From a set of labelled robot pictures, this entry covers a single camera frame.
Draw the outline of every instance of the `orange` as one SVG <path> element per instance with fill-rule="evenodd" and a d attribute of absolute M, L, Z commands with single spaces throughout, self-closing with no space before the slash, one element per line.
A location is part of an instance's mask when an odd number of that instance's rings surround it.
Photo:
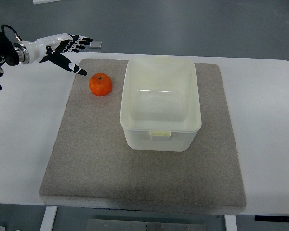
<path fill-rule="evenodd" d="M 112 89 L 112 82 L 110 77 L 105 73 L 96 73 L 89 80 L 89 88 L 94 95 L 108 95 Z"/>

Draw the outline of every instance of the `gray felt mat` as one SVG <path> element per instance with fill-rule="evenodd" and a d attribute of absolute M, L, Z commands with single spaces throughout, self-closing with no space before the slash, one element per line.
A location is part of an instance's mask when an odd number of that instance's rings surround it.
<path fill-rule="evenodd" d="M 84 59 L 40 189 L 46 205 L 188 214 L 237 214 L 246 204 L 221 73 L 195 64 L 202 127 L 184 152 L 131 149 L 119 116 L 126 60 Z M 107 73 L 112 92 L 92 95 Z"/>

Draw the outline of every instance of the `robotic arm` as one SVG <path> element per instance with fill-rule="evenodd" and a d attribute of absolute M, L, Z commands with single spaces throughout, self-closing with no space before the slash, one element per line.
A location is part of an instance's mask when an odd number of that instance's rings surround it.
<path fill-rule="evenodd" d="M 4 27 L 11 29 L 18 42 L 13 44 L 7 39 L 4 33 Z M 22 41 L 19 34 L 10 26 L 2 25 L 0 32 L 0 77 L 4 71 L 1 66 L 6 62 L 9 66 L 15 66 L 19 63 L 30 64 L 34 61 L 50 61 L 64 70 L 87 75 L 87 72 L 75 65 L 71 60 L 63 56 L 65 52 L 79 52 L 79 49 L 85 49 L 93 39 L 70 34 L 52 35 L 40 38 L 35 42 Z"/>

